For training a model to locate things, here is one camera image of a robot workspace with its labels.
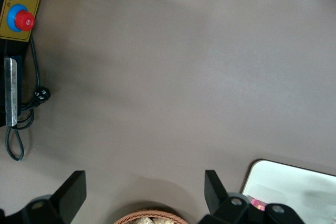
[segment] yellow control panel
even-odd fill
[[[4,0],[0,15],[0,39],[29,41],[40,0]]]

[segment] blue button base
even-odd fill
[[[28,11],[26,6],[20,5],[20,4],[14,5],[11,9],[9,9],[9,12],[7,15],[7,24],[12,31],[16,31],[16,32],[22,31],[21,29],[15,26],[15,16],[21,10]]]

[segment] woven basket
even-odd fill
[[[188,224],[185,220],[181,219],[180,217],[171,214],[170,212],[161,211],[161,210],[154,210],[154,209],[143,209],[136,212],[133,212],[129,215],[122,217],[120,220],[116,221],[114,224],[126,224],[132,220],[136,220],[143,217],[149,218],[163,218],[172,220],[175,224]]]

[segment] red button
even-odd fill
[[[30,31],[34,27],[35,18],[26,10],[20,10],[14,19],[15,26],[23,31]]]

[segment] black cable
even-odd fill
[[[14,159],[15,161],[21,161],[23,159],[25,150],[22,144],[22,140],[20,137],[20,134],[18,131],[24,130],[29,128],[33,122],[34,122],[34,108],[41,105],[45,101],[47,101],[50,97],[50,92],[47,88],[41,87],[40,86],[40,70],[38,66],[38,61],[37,61],[37,55],[36,55],[36,49],[35,49],[35,44],[34,44],[34,38],[31,35],[30,36],[30,47],[32,49],[32,55],[33,55],[33,62],[34,62],[34,68],[35,68],[35,76],[36,76],[36,88],[33,97],[27,104],[22,105],[22,112],[29,112],[29,116],[26,119],[19,120],[15,126],[9,126],[6,132],[6,139],[5,139],[5,144],[6,144],[6,150],[10,157]],[[17,142],[19,143],[20,146],[20,156],[17,157],[13,153],[13,151],[10,149],[9,146],[9,137],[11,135],[11,131],[15,132]]]

